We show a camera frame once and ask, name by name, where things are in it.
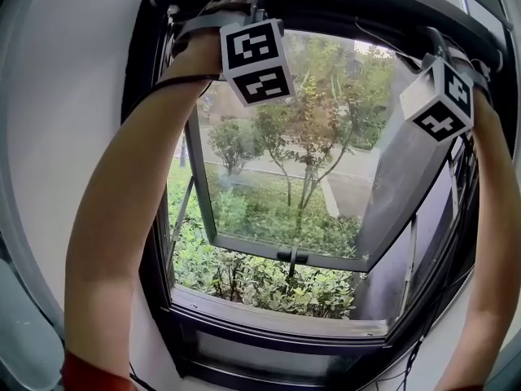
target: window frame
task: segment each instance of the window frame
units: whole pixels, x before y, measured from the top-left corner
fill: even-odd
[[[128,116],[128,110],[133,104],[134,100],[145,89],[149,88],[157,79],[158,68],[160,64],[160,54],[165,44],[164,35],[168,28],[167,20],[164,15],[166,12],[164,3],[169,0],[156,0],[162,7],[154,8],[150,4],[150,0],[143,0],[138,13],[136,28],[129,50],[129,64],[127,66],[127,79],[125,80],[125,91],[122,103],[122,120]],[[195,6],[205,3],[207,0],[184,0],[187,4],[187,10],[181,13],[181,16],[187,18],[193,15],[190,5]],[[485,29],[477,21],[470,16],[465,15],[450,3],[443,0],[355,0],[356,9],[365,8],[364,13],[367,13],[367,21],[371,25],[371,30],[378,30],[382,37],[385,37],[391,43],[400,46],[404,51],[411,55],[418,57],[418,53],[414,53],[415,48],[403,42],[406,33],[401,28],[402,25],[397,24],[398,20],[403,20],[406,14],[412,14],[414,11],[414,22],[418,24],[430,23],[437,27],[444,33],[447,33],[457,39],[465,46],[476,48],[477,57],[485,60],[493,60],[494,56],[489,55],[490,49],[493,48],[495,40],[492,38],[490,32]],[[388,10],[385,13],[377,13],[377,8],[381,3],[388,4]],[[353,13],[339,13],[335,11],[338,5],[331,3],[332,7],[322,6],[318,1],[312,1],[305,10],[300,10],[300,15],[319,14],[309,18],[309,27],[317,28],[320,33],[336,34],[338,30],[339,21],[345,22],[343,24],[342,35],[351,38],[362,37],[361,33],[352,26],[352,21],[355,19]],[[275,10],[270,14],[273,16],[281,16],[285,11],[289,11],[288,7],[274,7]],[[287,27],[289,29],[296,29],[292,27],[291,22]],[[505,61],[513,58],[511,36],[506,32],[507,48],[501,48],[504,52]],[[492,88],[493,98],[497,99],[497,107],[503,107],[503,114],[501,120],[505,127],[506,137],[511,151],[514,148],[515,142],[515,127],[509,126],[516,122],[516,98],[518,89],[516,87],[515,69],[506,67],[504,71],[497,75],[497,86]],[[503,97],[494,97],[495,90],[502,88],[503,90],[511,90],[510,93],[503,94]],[[423,290],[414,298],[414,304],[410,306],[405,312],[400,322],[394,326],[389,332],[387,338],[381,341],[374,342],[374,349],[370,355],[360,357],[355,364],[346,372],[339,373],[329,379],[332,387],[335,385],[344,386],[349,383],[353,389],[358,389],[367,384],[375,378],[383,369],[388,367],[399,358],[419,337],[425,318],[430,315],[429,300],[436,296],[436,291],[440,287],[440,283],[445,279],[445,272],[448,269],[450,257],[453,265],[449,273],[450,282],[459,280],[473,264],[472,249],[475,243],[475,234],[477,231],[477,206],[478,199],[473,192],[469,203],[466,226],[458,232],[463,238],[462,247],[454,251],[455,243],[453,242],[454,233],[447,237],[446,244],[450,248],[446,248],[444,257],[438,261],[436,268],[433,268],[423,285]],[[211,361],[204,360],[197,354],[197,340],[194,338],[193,332],[200,329],[210,332],[215,336],[230,338],[231,340],[247,343],[248,337],[251,337],[256,346],[266,349],[274,348],[274,341],[267,331],[250,330],[245,332],[244,326],[233,326],[230,323],[223,323],[216,318],[203,318],[198,314],[195,308],[182,307],[187,317],[180,316],[180,312],[176,311],[176,306],[172,303],[170,296],[170,287],[168,282],[167,270],[164,265],[164,245],[167,234],[164,233],[165,226],[168,228],[168,223],[164,224],[164,214],[158,214],[157,219],[152,225],[151,232],[147,238],[145,250],[143,254],[142,264],[140,266],[140,279],[143,290],[147,299],[147,303],[151,310],[151,314],[157,323],[160,334],[164,339],[167,349],[173,357],[177,371],[181,377],[196,376],[202,380],[219,384],[221,386],[235,388],[235,389],[249,389],[254,386],[255,389],[308,389],[308,385],[301,385],[292,383],[290,380],[286,382],[279,382],[277,384],[270,384],[265,379],[261,378],[255,372],[238,373],[235,369],[227,369],[218,367],[212,364]],[[454,298],[455,294],[461,285],[462,279],[455,285],[454,288],[444,297],[440,312],[444,311],[446,305]],[[312,353],[313,347],[308,339],[297,341],[296,347],[290,347],[284,340],[282,349],[289,352],[297,353]],[[362,343],[352,343],[349,346],[349,352],[352,354],[361,355],[364,349],[360,349]]]

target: wrist strap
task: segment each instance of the wrist strap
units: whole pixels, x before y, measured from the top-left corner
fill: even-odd
[[[177,84],[188,84],[191,82],[197,82],[197,81],[216,81],[220,78],[220,75],[217,74],[199,74],[199,75],[188,75],[184,77],[174,77],[169,78],[167,80],[163,80],[160,82],[156,82],[151,88],[149,88],[147,91],[145,91],[143,94],[139,96],[139,98],[134,102],[132,105],[130,112],[133,112],[134,109],[141,104],[141,102],[146,99],[151,94],[155,93],[156,91],[159,91],[165,87],[170,86],[176,86]]]

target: tree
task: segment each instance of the tree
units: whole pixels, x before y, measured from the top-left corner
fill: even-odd
[[[287,178],[288,206],[291,180],[285,162],[305,165],[297,205],[298,210],[304,210],[321,180],[354,142],[372,147],[378,140],[385,123],[382,113],[394,57],[377,46],[371,46],[363,55],[345,40],[319,36],[288,34],[285,44],[297,97],[258,108],[256,128],[264,148]],[[361,66],[353,77],[348,66],[355,62]],[[290,149],[290,145],[299,150]]]
[[[235,119],[215,126],[209,132],[209,143],[222,159],[228,175],[239,174],[244,166],[262,155],[260,135],[248,123]]]

